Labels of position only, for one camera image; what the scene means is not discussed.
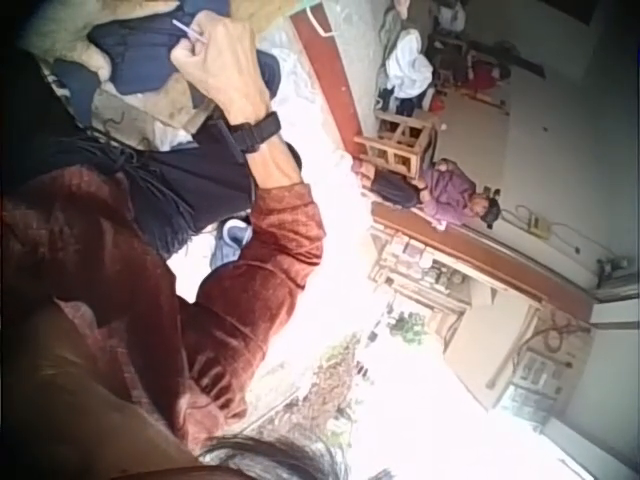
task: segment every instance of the wrist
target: wrist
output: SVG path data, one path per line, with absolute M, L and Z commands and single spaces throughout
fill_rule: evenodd
M 218 105 L 227 117 L 229 125 L 241 123 L 256 124 L 271 111 L 269 95 L 257 94 L 251 97 L 235 97 L 228 102 L 219 102 Z

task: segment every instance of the wooden stool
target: wooden stool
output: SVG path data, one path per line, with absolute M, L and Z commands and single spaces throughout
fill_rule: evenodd
M 418 178 L 425 151 L 435 148 L 439 122 L 435 115 L 422 120 L 375 111 L 380 120 L 378 138 L 356 135 L 354 140 L 365 146 L 360 159 L 376 167 Z

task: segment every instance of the purple shirt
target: purple shirt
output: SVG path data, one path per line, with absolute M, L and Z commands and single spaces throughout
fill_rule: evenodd
M 469 217 L 466 212 L 476 184 L 458 166 L 446 172 L 429 168 L 424 179 L 431 199 L 424 204 L 424 213 L 435 220 L 461 225 Z

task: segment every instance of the needle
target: needle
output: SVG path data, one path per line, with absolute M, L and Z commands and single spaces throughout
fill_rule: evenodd
M 186 25 L 180 23 L 178 20 L 176 20 L 175 18 L 171 20 L 171 23 L 173 23 L 176 27 L 178 27 L 180 30 L 182 30 L 183 32 L 188 33 L 191 37 L 195 38 L 196 40 L 201 41 L 202 43 L 206 44 L 207 43 L 207 39 L 204 38 L 202 35 L 200 35 L 199 33 L 194 32 L 192 29 L 190 29 L 189 27 L 187 27 Z

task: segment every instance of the watch strap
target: watch strap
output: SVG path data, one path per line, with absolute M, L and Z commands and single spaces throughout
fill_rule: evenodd
M 276 112 L 269 112 L 255 124 L 241 123 L 229 127 L 231 138 L 238 149 L 244 153 L 255 153 L 260 145 L 280 132 L 280 118 Z

